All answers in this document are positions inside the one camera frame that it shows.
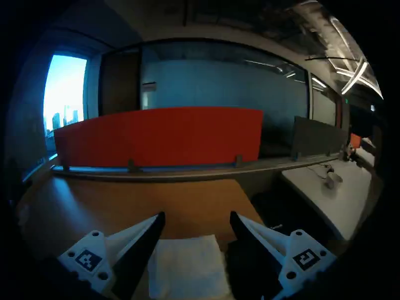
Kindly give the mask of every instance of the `sky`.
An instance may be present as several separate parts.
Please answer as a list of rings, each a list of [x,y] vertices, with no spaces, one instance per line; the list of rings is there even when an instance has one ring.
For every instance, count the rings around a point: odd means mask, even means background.
[[[53,130],[53,116],[59,113],[60,125],[63,126],[64,105],[69,106],[66,120],[73,118],[73,111],[78,111],[78,121],[84,120],[84,77],[86,59],[54,55],[48,69],[44,89],[43,117],[46,128]]]

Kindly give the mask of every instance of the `gray partition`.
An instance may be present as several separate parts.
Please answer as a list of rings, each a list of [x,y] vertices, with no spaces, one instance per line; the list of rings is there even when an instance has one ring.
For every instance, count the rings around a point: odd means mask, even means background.
[[[347,134],[340,128],[300,116],[294,117],[293,158],[338,153],[346,141]]]

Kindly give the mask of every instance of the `ceiling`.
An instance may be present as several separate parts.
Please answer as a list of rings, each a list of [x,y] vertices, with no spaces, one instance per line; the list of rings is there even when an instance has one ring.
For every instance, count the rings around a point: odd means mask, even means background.
[[[353,37],[315,0],[81,0],[54,25],[119,48],[146,40],[150,27],[157,32],[165,26],[179,30],[202,24],[251,32],[291,50],[301,60],[313,60],[336,90],[365,60]],[[382,102],[369,65],[346,96],[360,88],[370,102]]]
[[[344,26],[315,0],[194,0],[191,21],[229,26],[256,33],[328,64],[331,76],[344,85],[364,54]],[[370,66],[352,89],[361,88],[376,101],[382,100]]]

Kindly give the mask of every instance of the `white desk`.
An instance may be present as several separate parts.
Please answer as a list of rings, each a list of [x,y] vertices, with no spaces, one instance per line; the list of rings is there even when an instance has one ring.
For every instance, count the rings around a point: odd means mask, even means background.
[[[355,162],[329,161],[335,173],[343,178],[337,190],[328,189],[321,177],[326,176],[324,167],[315,164],[283,171],[283,177],[322,216],[338,237],[349,240],[365,207],[371,174]]]

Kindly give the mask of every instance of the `skyscraper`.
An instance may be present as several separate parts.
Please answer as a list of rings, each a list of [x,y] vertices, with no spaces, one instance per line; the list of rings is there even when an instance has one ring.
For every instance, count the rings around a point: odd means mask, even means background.
[[[45,116],[43,117],[43,125],[44,125],[44,135],[47,135],[46,134],[47,133],[47,119]]]
[[[74,110],[72,112],[72,122],[71,123],[77,123],[78,122],[78,111]]]
[[[60,128],[60,113],[57,112],[53,116],[53,130]]]
[[[66,105],[64,105],[64,118],[63,118],[62,125],[67,126],[67,106]]]

